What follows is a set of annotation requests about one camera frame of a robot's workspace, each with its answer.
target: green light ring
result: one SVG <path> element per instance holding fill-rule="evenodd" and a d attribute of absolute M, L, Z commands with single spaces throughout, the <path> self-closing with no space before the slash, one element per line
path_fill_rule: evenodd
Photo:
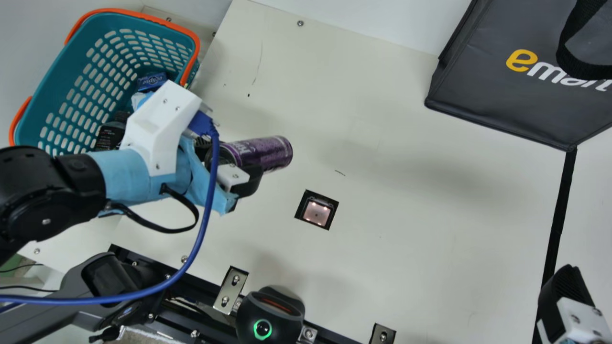
<path fill-rule="evenodd" d="M 259 326 L 259 323 L 261 322 L 265 322 L 270 326 L 270 331 L 268 331 L 268 333 L 266 335 L 259 335 L 259 333 L 257 333 L 257 326 Z M 266 340 L 268 339 L 268 337 L 270 337 L 272 335 L 272 324 L 270 323 L 270 321 L 268 320 L 264 320 L 264 319 L 260 319 L 258 320 L 255 325 L 253 325 L 253 333 L 255 334 L 255 338 L 258 340 Z"/>

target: black shopping bag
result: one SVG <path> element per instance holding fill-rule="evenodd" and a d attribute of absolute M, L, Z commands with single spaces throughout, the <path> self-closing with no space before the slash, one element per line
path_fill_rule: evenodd
<path fill-rule="evenodd" d="M 612 125 L 611 64 L 612 1 L 472 0 L 425 105 L 572 151 Z"/>

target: black strap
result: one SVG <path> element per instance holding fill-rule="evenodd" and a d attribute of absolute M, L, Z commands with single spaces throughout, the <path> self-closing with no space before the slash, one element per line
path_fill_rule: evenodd
<path fill-rule="evenodd" d="M 570 76 L 582 80 L 612 79 L 612 65 L 590 64 L 579 60 L 565 45 L 593 18 L 608 0 L 577 0 L 565 23 L 557 48 L 557 63 Z"/>
<path fill-rule="evenodd" d="M 140 215 L 138 215 L 135 212 L 133 212 L 130 208 L 128 208 L 124 204 L 121 204 L 121 203 L 110 203 L 110 208 L 123 212 L 123 214 L 125 216 L 127 216 L 130 219 L 132 219 L 134 222 L 136 222 L 137 224 L 139 224 L 141 226 L 145 226 L 145 227 L 150 228 L 150 229 L 152 229 L 154 231 L 158 231 L 160 233 L 165 233 L 165 234 L 183 233 L 183 232 L 186 232 L 188 230 L 193 229 L 193 227 L 195 227 L 195 225 L 198 224 L 198 218 L 200 217 L 200 212 L 198 211 L 198 208 L 196 208 L 195 205 L 193 205 L 193 203 L 191 201 L 189 201 L 185 196 L 183 196 L 180 193 L 172 190 L 166 184 L 162 184 L 162 188 L 159 191 L 159 193 L 160 193 L 160 195 L 163 195 L 164 193 L 167 193 L 172 198 L 174 198 L 175 200 L 181 202 L 184 206 L 189 208 L 189 210 L 191 210 L 193 216 L 195 217 L 195 222 L 193 223 L 193 225 L 190 225 L 190 226 L 187 226 L 187 227 L 183 227 L 183 228 L 179 228 L 179 229 L 176 229 L 176 230 L 169 230 L 169 229 L 167 229 L 165 227 L 162 227 L 160 225 L 156 225 L 156 224 L 154 224 L 154 223 L 152 223 L 152 222 L 150 222 L 148 220 L 143 219 L 142 217 L 140 217 Z"/>

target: bag handle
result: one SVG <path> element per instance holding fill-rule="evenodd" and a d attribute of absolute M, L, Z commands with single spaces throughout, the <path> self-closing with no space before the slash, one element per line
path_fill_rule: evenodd
<path fill-rule="evenodd" d="M 612 79 L 612 65 L 591 64 L 579 60 L 566 43 L 586 25 L 608 0 L 577 0 L 559 38 L 557 63 L 565 73 L 582 80 Z"/>

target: blue cable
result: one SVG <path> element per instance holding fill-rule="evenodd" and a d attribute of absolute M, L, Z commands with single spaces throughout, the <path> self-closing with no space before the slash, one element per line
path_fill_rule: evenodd
<path fill-rule="evenodd" d="M 208 226 L 208 220 L 211 217 L 212 210 L 212 199 L 215 195 L 215 187 L 217 186 L 217 169 L 219 165 L 219 133 L 212 126 L 209 130 L 209 136 L 212 140 L 212 162 L 211 162 L 211 179 L 208 183 L 208 191 L 206 194 L 206 202 L 204 203 L 204 215 L 202 216 L 202 223 L 200 225 L 200 231 L 196 237 L 195 244 L 193 245 L 191 253 L 187 258 L 187 261 L 183 266 L 168 280 L 165 280 L 158 285 L 134 291 L 132 293 L 120 294 L 115 296 L 104 296 L 104 297 L 84 297 L 82 299 L 52 299 L 46 297 L 34 297 L 34 296 L 15 296 L 15 295 L 0 295 L 0 302 L 16 302 L 17 304 L 38 304 L 38 305 L 96 305 L 96 304 L 110 304 L 115 302 L 124 302 L 129 300 L 141 299 L 143 297 L 159 293 L 172 284 L 177 282 L 193 264 L 195 257 L 197 256 L 202 243 L 204 242 L 204 235 L 206 234 L 206 228 Z M 0 314 L 5 312 L 17 305 L 7 305 L 0 308 Z"/>

